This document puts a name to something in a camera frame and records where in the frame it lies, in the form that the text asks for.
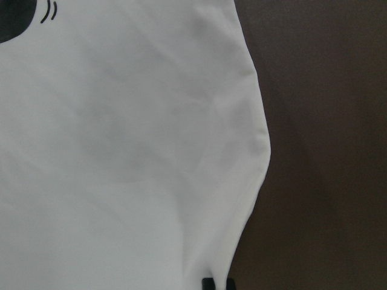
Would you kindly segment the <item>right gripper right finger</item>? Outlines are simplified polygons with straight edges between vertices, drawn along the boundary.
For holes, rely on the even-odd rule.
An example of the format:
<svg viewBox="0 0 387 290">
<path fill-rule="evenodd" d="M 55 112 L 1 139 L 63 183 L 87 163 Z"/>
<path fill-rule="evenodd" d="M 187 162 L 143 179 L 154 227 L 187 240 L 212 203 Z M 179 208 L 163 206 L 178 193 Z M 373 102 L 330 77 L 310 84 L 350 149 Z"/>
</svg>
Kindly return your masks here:
<svg viewBox="0 0 387 290">
<path fill-rule="evenodd" d="M 227 276 L 227 290 L 236 290 L 235 277 L 233 271 L 230 269 Z"/>
</svg>

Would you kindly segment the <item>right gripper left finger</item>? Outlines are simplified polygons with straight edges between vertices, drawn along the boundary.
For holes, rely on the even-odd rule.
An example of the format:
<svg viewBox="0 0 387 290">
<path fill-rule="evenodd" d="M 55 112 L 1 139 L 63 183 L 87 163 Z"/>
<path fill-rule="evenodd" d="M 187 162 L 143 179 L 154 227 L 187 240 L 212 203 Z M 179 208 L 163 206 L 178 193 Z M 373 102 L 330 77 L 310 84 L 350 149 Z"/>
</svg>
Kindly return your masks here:
<svg viewBox="0 0 387 290">
<path fill-rule="evenodd" d="M 215 290 L 213 271 L 210 268 L 203 269 L 201 287 L 202 290 Z"/>
</svg>

